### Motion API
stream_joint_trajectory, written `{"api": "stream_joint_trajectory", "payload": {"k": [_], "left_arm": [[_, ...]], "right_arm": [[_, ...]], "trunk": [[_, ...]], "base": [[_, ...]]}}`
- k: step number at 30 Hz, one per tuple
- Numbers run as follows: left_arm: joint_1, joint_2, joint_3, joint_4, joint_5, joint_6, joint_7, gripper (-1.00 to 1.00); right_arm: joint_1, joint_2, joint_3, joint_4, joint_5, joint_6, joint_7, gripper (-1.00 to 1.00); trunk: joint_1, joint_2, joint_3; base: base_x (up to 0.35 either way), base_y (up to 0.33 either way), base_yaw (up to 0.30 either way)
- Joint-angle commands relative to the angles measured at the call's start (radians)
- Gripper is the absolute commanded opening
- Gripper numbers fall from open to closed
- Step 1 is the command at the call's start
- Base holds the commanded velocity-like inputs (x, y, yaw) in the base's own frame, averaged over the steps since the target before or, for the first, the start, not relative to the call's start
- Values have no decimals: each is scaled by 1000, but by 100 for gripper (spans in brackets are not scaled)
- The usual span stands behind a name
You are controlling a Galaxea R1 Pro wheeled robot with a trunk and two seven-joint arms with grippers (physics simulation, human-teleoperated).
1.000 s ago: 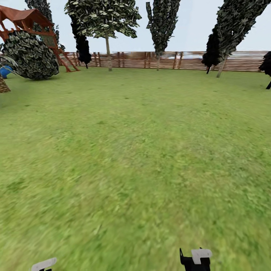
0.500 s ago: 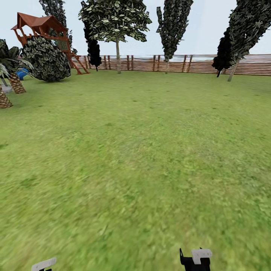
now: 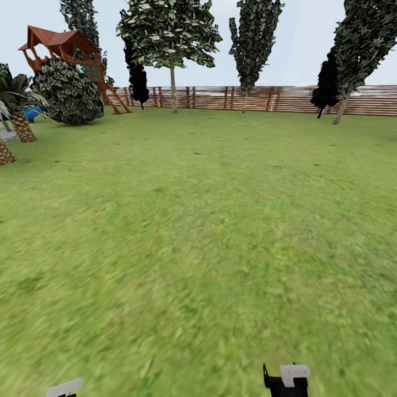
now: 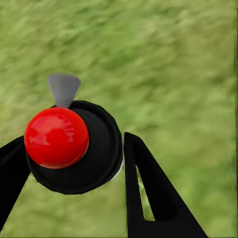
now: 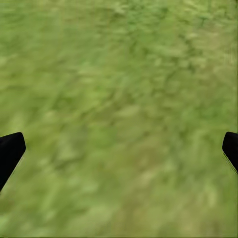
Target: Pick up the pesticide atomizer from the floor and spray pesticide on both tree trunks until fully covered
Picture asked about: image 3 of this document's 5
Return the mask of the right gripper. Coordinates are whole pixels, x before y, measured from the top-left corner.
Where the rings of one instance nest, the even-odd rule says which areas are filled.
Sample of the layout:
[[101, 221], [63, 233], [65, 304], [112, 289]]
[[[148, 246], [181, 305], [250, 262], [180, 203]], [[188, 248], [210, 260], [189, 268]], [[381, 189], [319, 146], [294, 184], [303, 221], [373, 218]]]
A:
[[266, 366], [263, 364], [264, 383], [266, 388], [271, 389], [272, 397], [308, 397], [307, 381], [305, 378], [293, 378], [294, 386], [286, 388], [282, 377], [269, 377]]

